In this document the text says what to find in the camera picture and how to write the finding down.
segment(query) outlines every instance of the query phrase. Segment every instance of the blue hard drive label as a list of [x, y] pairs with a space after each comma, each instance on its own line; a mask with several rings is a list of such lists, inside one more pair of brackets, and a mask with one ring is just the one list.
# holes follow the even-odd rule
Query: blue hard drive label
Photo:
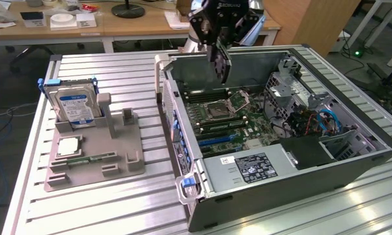
[[278, 172], [264, 153], [236, 158], [235, 163], [248, 184], [278, 176]]
[[88, 106], [87, 95], [68, 95], [60, 97], [61, 106], [68, 118], [74, 124], [87, 124], [95, 119], [92, 108]]

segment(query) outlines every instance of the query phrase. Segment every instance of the paper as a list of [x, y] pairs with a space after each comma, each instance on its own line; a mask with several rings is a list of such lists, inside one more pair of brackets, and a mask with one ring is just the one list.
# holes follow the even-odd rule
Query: paper
[[5, 1], [0, 1], [0, 5], [8, 10], [8, 8], [11, 7], [11, 4], [9, 2], [5, 2]]
[[180, 22], [176, 12], [164, 11], [164, 15], [172, 29], [188, 29], [191, 27], [191, 23]]
[[230, 164], [230, 163], [235, 163], [235, 157], [234, 156], [224, 157], [224, 158], [220, 158], [220, 159], [222, 159], [223, 165]]
[[15, 26], [16, 24], [13, 22], [11, 23], [0, 23], [0, 28], [7, 28], [7, 27], [11, 27], [11, 26]]
[[82, 33], [82, 36], [100, 36], [100, 33]]

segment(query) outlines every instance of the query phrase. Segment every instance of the hard drive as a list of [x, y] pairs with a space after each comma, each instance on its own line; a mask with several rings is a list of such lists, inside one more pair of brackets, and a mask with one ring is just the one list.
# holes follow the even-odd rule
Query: hard drive
[[39, 81], [39, 88], [45, 93], [57, 114], [59, 122], [68, 121], [72, 128], [95, 126], [95, 118], [102, 117], [98, 104], [98, 80], [51, 79]]

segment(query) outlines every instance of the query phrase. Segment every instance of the power supply label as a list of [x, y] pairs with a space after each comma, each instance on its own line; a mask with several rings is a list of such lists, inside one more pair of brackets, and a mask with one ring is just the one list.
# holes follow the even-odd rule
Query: power supply label
[[236, 158], [235, 163], [240, 169], [244, 181], [248, 184], [278, 176], [276, 170], [270, 163], [266, 153]]

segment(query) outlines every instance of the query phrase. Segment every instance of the metal case frame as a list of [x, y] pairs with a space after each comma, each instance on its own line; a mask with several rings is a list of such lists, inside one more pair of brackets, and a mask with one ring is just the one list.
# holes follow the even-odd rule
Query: metal case frame
[[[387, 151], [374, 155], [374, 156], [360, 156], [344, 160], [340, 163], [330, 164], [331, 166], [320, 167], [314, 169], [307, 173], [298, 174], [283, 180], [278, 180], [271, 183], [256, 182], [248, 187], [240, 187], [238, 190], [227, 190], [223, 192], [214, 192], [210, 185], [210, 172], [207, 171], [203, 161], [202, 153], [192, 152], [190, 150], [190, 155], [192, 156], [194, 164], [192, 169], [195, 175], [198, 175], [200, 180], [202, 190], [206, 192], [203, 198], [198, 198], [192, 203], [186, 205], [186, 213], [188, 216], [190, 231], [195, 232], [210, 227], [219, 225], [220, 223], [232, 221], [238, 218], [246, 217], [251, 214], [262, 212], [267, 209], [275, 208], [280, 205], [291, 203], [306, 197], [323, 193], [326, 191], [344, 187], [351, 181], [354, 181], [368, 169], [374, 166], [382, 164], [392, 157], [392, 137], [383, 131], [383, 129], [376, 125], [372, 119], [366, 115], [366, 113], [359, 109], [359, 107], [352, 103], [352, 101], [346, 97], [346, 95], [338, 90], [335, 85], [327, 80], [327, 78], [320, 74], [318, 69], [308, 63], [306, 58], [298, 53], [292, 48], [280, 49], [248, 49], [243, 52], [271, 52], [271, 51], [290, 51], [290, 53], [296, 57], [304, 68], [315, 76], [318, 81], [326, 86], [327, 90], [332, 93], [335, 97], [347, 106], [350, 111], [355, 114], [358, 119], [366, 124], [366, 126], [372, 130], [376, 136], [383, 140], [387, 146], [391, 148]], [[194, 54], [170, 54], [168, 58], [175, 58], [180, 56], [203, 55], [203, 53]], [[171, 68], [170, 60], [167, 57], [164, 59], [164, 75], [166, 79], [170, 79], [168, 68]], [[172, 99], [182, 99], [179, 94], [179, 89], [175, 83], [164, 83], [164, 91], [171, 92]], [[158, 93], [158, 103], [159, 111], [162, 116], [162, 123], [166, 136], [170, 136], [170, 125], [166, 120], [162, 106], [162, 93]], [[176, 107], [178, 119], [180, 120], [182, 126], [184, 126], [183, 135], [186, 136], [187, 144], [198, 145], [195, 135], [188, 134], [192, 129], [187, 130], [190, 126], [187, 115], [182, 117], [183, 107]], [[172, 157], [172, 164], [175, 169], [176, 177], [183, 177], [178, 166], [178, 160], [175, 157], [175, 151], [172, 149], [172, 141], [167, 138], [167, 146], [170, 155]]]

